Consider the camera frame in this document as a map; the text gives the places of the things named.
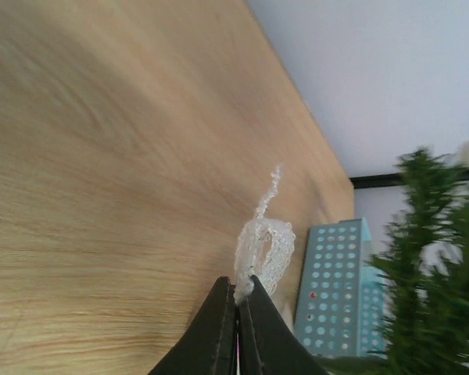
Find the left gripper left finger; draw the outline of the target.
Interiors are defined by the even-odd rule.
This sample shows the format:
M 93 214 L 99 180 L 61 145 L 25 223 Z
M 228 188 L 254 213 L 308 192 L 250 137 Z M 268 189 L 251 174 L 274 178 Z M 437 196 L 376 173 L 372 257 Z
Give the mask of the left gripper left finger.
M 235 374 L 236 329 L 234 288 L 228 277 L 219 277 L 181 339 L 149 374 Z

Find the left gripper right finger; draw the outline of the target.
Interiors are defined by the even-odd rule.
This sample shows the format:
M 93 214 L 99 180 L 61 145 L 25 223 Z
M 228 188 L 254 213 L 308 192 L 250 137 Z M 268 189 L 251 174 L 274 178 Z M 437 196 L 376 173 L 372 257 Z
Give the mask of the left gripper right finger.
M 298 342 L 256 276 L 252 292 L 238 304 L 240 373 L 245 375 L 327 375 Z

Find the white mesh ribbon bow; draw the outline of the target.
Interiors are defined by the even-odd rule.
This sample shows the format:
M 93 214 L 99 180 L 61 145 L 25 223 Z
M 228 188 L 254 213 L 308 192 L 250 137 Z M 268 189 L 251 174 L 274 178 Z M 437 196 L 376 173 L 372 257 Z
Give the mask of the white mesh ribbon bow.
M 266 212 L 277 197 L 283 176 L 282 165 L 271 173 L 269 190 L 259 200 L 254 215 L 242 228 L 234 256 L 234 301 L 240 304 L 254 288 L 257 277 L 268 295 L 272 295 L 283 277 L 293 252 L 296 235 L 289 222 L 269 218 Z

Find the small green christmas tree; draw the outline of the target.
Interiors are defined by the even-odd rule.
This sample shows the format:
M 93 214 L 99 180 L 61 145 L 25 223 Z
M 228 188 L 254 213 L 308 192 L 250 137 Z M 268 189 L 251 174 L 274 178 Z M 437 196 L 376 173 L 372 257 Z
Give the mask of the small green christmas tree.
M 406 208 L 388 247 L 367 262 L 381 273 L 386 346 L 363 358 L 316 357 L 329 374 L 469 374 L 469 186 L 452 155 L 419 148 L 397 169 Z

